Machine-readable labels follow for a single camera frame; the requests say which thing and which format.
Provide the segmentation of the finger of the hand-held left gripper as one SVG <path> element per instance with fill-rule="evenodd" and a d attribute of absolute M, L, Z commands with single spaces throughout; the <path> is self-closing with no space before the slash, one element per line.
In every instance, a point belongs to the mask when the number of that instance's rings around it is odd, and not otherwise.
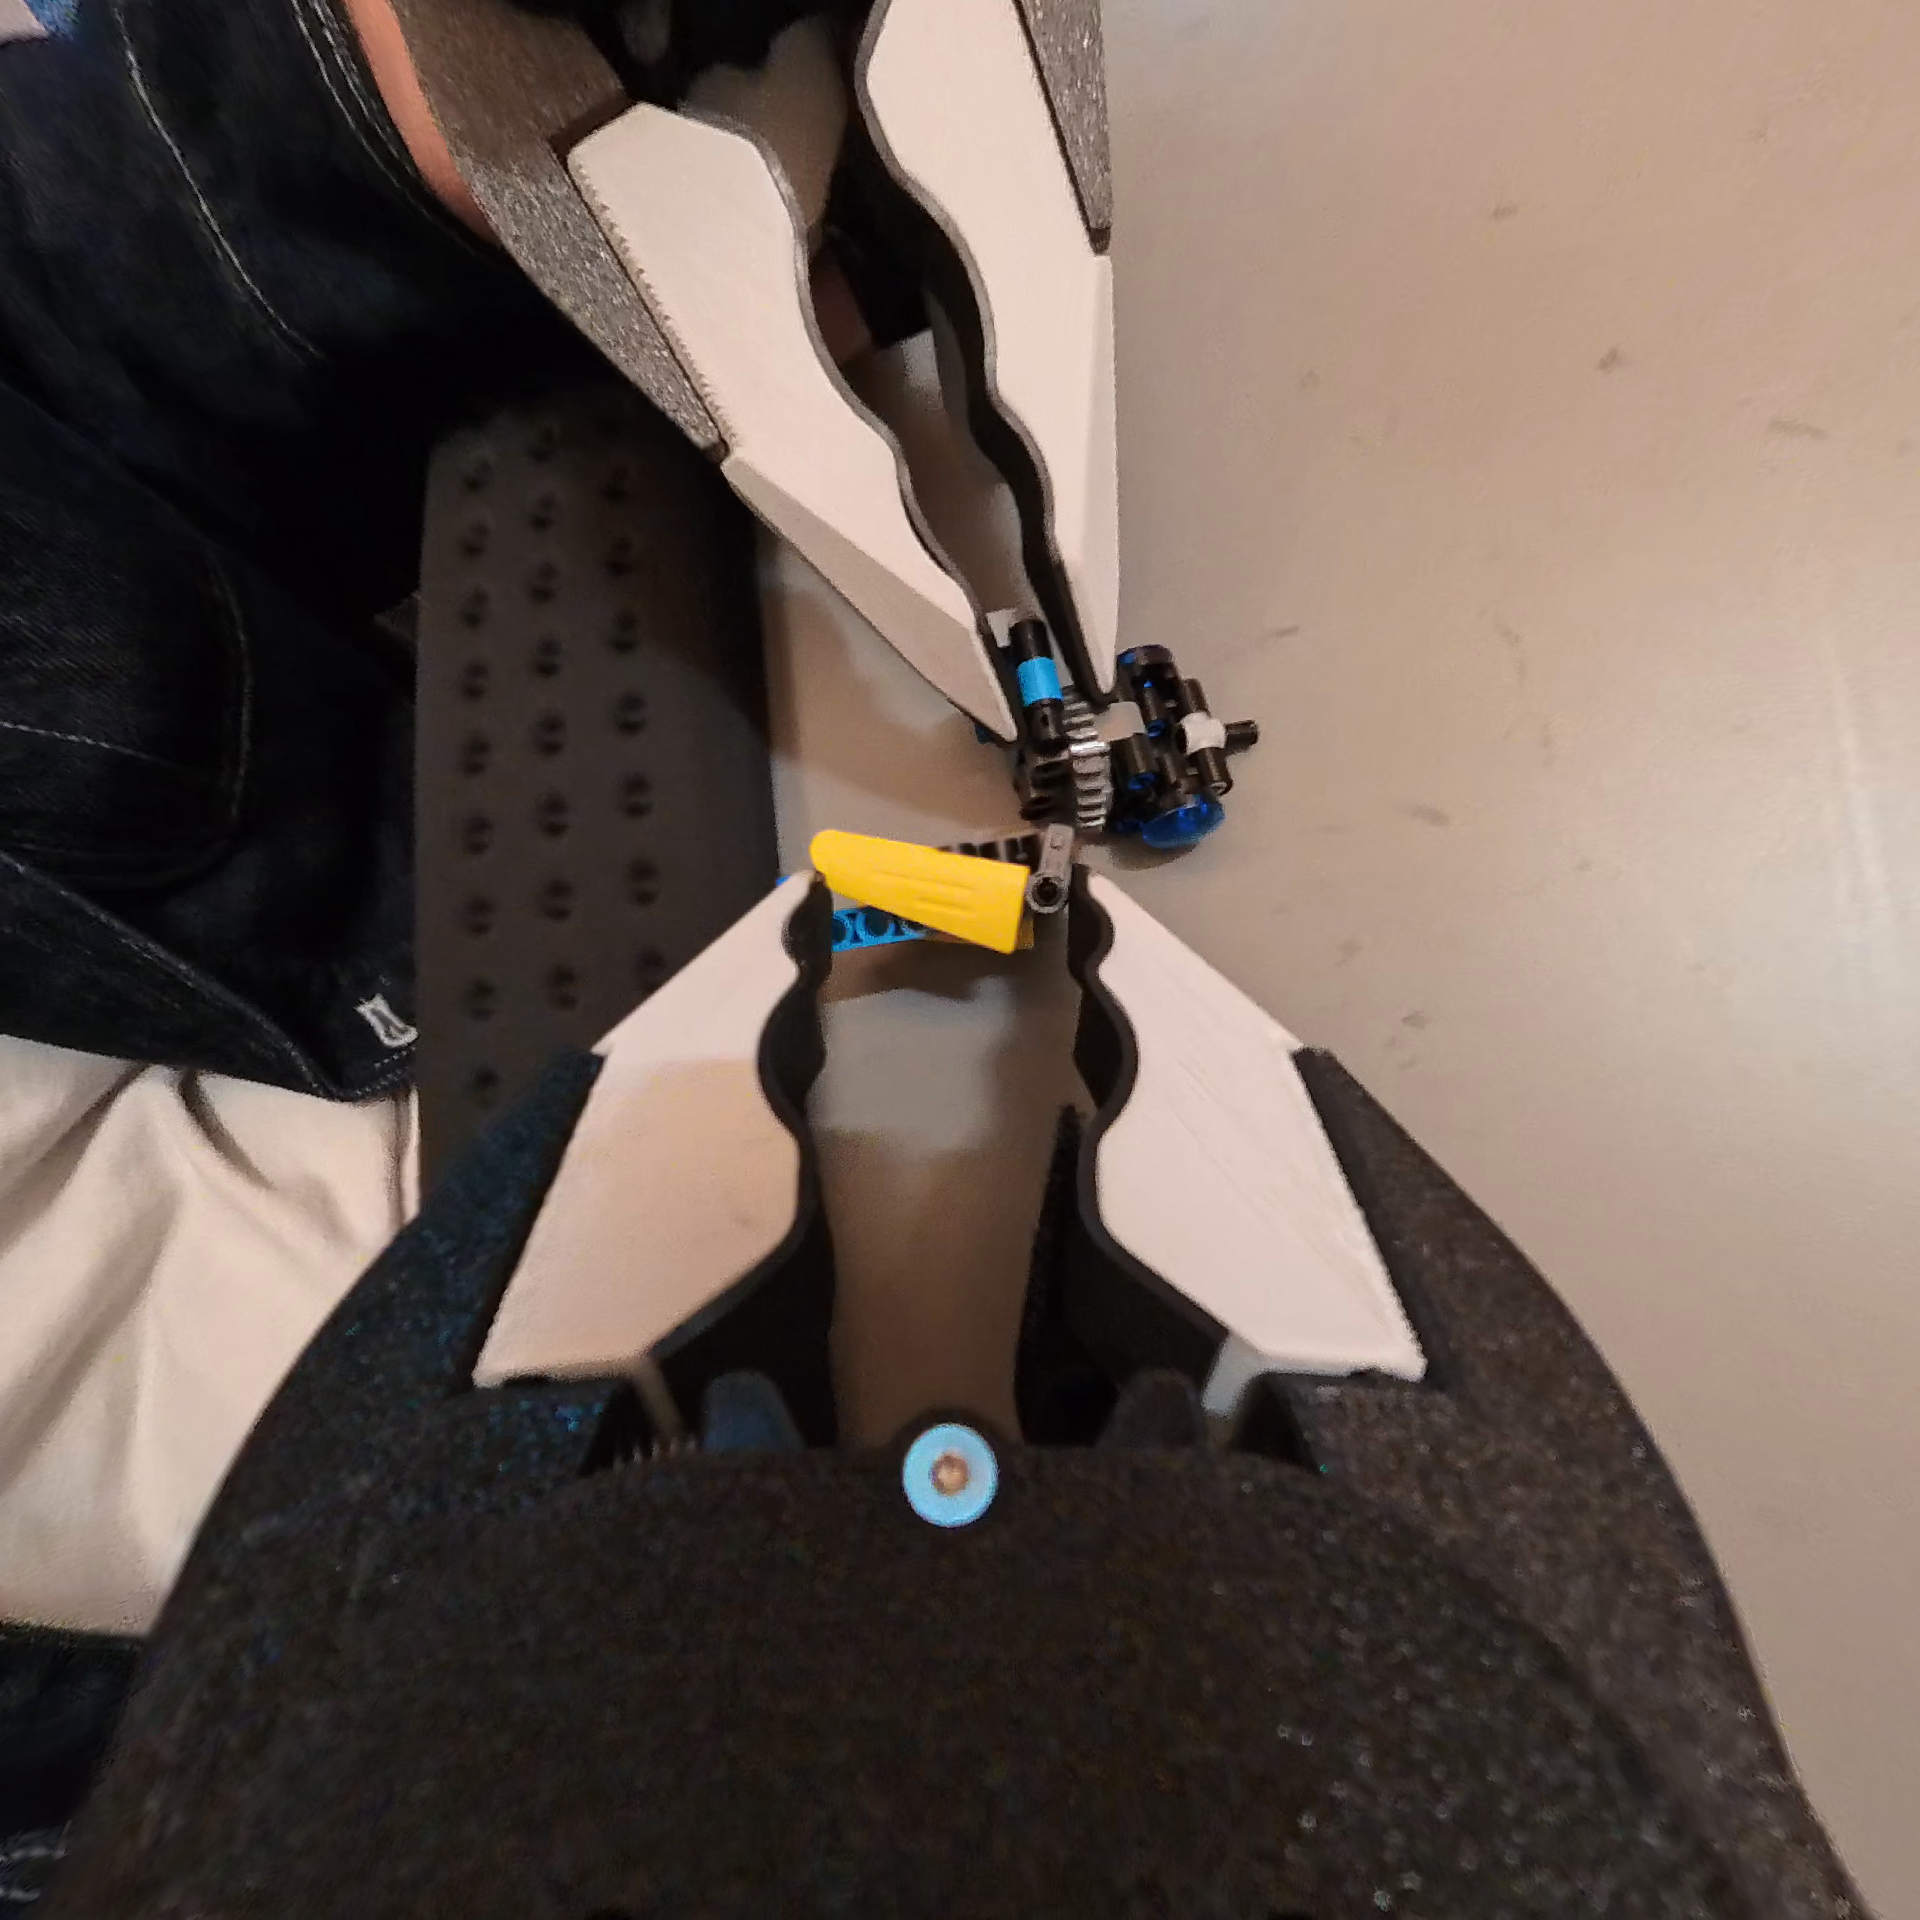
<path fill-rule="evenodd" d="M 876 4 L 854 98 L 906 253 L 957 335 L 972 441 L 1083 698 L 1116 692 L 1114 267 L 1017 4 Z"/>
<path fill-rule="evenodd" d="M 731 488 L 930 690 L 1011 742 L 985 612 L 930 534 L 897 437 L 821 344 L 772 146 L 726 115 L 633 104 L 563 165 L 707 405 Z"/>

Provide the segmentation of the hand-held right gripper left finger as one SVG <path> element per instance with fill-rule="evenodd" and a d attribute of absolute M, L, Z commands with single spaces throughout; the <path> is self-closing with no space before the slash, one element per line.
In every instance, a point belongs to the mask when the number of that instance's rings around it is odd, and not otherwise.
<path fill-rule="evenodd" d="M 666 1367 L 797 1249 L 828 892 L 781 877 L 608 1027 L 473 1385 Z"/>

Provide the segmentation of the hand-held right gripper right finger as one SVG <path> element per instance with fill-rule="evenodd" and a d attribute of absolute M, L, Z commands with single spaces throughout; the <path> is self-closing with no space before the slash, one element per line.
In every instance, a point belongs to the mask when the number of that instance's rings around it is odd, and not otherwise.
<path fill-rule="evenodd" d="M 1208 1417 L 1261 1378 L 1426 1380 L 1426 1350 L 1310 1092 L 1303 1045 L 1105 875 L 1076 875 L 1083 1341 L 1177 1367 Z"/>

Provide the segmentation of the yellow blue brick assembly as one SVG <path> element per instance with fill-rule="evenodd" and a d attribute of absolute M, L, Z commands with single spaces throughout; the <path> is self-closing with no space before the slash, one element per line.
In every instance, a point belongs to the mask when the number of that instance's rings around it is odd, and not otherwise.
<path fill-rule="evenodd" d="M 820 829 L 805 863 L 835 902 L 833 953 L 961 942 L 1009 958 L 1031 949 L 1040 924 L 1067 907 L 1076 833 L 1052 821 L 985 842 L 919 847 Z"/>

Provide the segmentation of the black blue domed brick assembly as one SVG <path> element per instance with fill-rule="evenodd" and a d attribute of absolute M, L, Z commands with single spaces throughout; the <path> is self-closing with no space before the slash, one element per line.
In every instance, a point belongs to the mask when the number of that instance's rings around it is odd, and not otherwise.
<path fill-rule="evenodd" d="M 1223 826 L 1234 759 L 1261 724 L 1222 719 L 1172 648 L 1123 648 L 1110 709 L 1076 690 L 1040 617 L 1000 617 L 989 656 L 1016 715 L 1006 757 L 1020 821 L 1164 855 Z"/>

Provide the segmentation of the person's left forearm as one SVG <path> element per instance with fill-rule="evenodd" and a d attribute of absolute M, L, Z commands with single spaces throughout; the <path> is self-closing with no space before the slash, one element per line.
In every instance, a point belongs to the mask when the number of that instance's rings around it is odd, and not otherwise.
<path fill-rule="evenodd" d="M 432 191 L 501 245 L 508 209 L 630 95 L 586 28 L 533 4 L 347 4 Z"/>

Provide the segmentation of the grey desk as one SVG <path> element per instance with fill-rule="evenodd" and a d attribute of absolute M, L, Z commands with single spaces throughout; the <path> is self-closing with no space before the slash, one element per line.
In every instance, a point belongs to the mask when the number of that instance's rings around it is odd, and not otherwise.
<path fill-rule="evenodd" d="M 1916 1915 L 1916 4 L 1104 4 L 1125 887 L 1561 1291 Z"/>

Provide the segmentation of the black dimpled foam mat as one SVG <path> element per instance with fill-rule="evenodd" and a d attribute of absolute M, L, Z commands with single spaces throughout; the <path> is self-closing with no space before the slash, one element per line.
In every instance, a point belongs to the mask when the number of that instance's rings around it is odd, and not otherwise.
<path fill-rule="evenodd" d="M 433 450 L 414 795 L 432 1188 L 778 880 L 753 523 L 635 392 Z"/>

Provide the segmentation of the white garment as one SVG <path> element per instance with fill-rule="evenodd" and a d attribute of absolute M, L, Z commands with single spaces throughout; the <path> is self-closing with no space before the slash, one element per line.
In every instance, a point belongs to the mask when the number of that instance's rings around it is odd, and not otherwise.
<path fill-rule="evenodd" d="M 414 1201 L 408 1091 L 3 1038 L 3 1620 L 154 1626 L 252 1424 Z"/>

